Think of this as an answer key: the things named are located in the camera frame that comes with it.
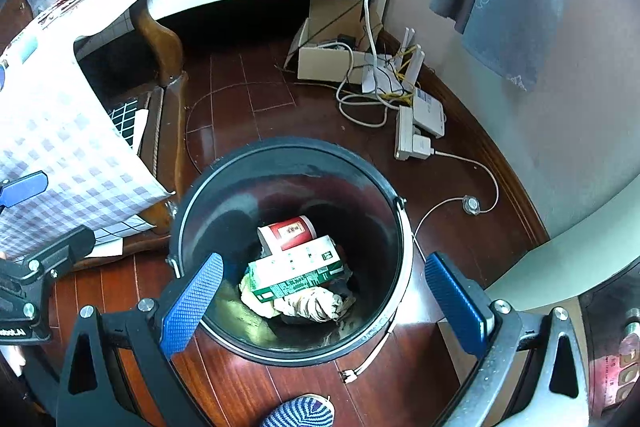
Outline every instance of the red paper cup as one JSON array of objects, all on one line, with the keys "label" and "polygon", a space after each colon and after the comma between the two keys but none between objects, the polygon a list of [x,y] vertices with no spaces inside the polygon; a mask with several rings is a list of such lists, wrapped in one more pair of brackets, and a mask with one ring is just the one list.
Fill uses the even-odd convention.
[{"label": "red paper cup", "polygon": [[296,216],[258,228],[260,243],[269,255],[303,245],[316,237],[316,229],[306,216]]}]

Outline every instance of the foot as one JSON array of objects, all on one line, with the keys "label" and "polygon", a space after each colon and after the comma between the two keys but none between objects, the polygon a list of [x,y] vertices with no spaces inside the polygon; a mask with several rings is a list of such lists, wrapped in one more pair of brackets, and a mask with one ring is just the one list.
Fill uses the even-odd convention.
[{"label": "foot", "polygon": [[283,403],[260,427],[331,427],[334,405],[324,396],[305,394]]}]

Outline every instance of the metal bolt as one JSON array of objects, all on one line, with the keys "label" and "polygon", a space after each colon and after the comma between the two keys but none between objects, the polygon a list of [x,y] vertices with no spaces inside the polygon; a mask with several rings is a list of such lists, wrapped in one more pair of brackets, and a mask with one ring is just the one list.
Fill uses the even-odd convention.
[{"label": "metal bolt", "polygon": [[565,321],[569,318],[569,312],[564,308],[561,308],[560,306],[554,309],[554,315],[558,317],[561,321]]},{"label": "metal bolt", "polygon": [[22,307],[22,313],[24,313],[24,316],[28,319],[32,319],[36,316],[36,308],[30,302],[27,302],[27,304]]},{"label": "metal bolt", "polygon": [[494,302],[494,308],[498,313],[506,315],[511,311],[511,305],[507,301],[503,301],[502,299],[498,299]]},{"label": "metal bolt", "polygon": [[91,317],[91,315],[93,314],[94,314],[93,306],[83,306],[82,309],[80,310],[80,316],[84,319]]},{"label": "metal bolt", "polygon": [[153,299],[142,299],[139,303],[138,303],[138,309],[141,312],[149,312],[151,311],[154,306],[155,306],[155,302]]}]

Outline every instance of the black bucket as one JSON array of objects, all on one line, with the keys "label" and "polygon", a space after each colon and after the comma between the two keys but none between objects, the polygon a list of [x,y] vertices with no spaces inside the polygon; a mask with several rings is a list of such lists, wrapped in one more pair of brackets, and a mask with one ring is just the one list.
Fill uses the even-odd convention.
[{"label": "black bucket", "polygon": [[[288,325],[240,301],[238,283],[260,256],[257,227],[305,214],[344,249],[356,303],[337,322]],[[404,202],[372,165],[321,140],[275,138],[213,163],[180,204],[169,259],[179,277],[211,252],[224,280],[201,325],[255,362],[302,366],[356,349],[388,322],[408,285],[412,235]]]}]

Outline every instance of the green and white carton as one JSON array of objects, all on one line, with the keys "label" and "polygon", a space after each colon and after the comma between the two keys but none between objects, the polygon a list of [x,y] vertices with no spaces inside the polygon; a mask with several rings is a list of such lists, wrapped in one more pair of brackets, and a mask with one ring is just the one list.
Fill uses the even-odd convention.
[{"label": "green and white carton", "polygon": [[250,288],[260,302],[318,286],[343,272],[328,235],[249,263]]}]

